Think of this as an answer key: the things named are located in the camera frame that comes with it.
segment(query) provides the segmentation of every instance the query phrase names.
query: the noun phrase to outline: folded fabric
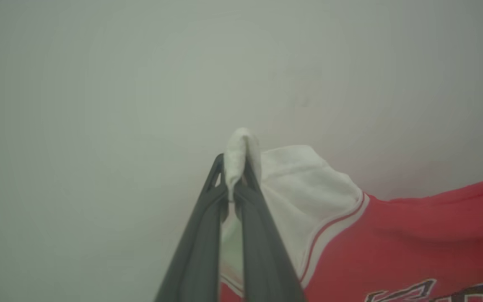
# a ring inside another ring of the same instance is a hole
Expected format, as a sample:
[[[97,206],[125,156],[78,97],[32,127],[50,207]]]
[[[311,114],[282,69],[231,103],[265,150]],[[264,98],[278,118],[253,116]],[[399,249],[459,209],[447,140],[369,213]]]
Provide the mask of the folded fabric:
[[[483,301],[483,182],[383,201],[309,146],[265,151],[260,162],[262,193],[308,302]],[[241,228],[230,228],[221,301],[238,302]]]

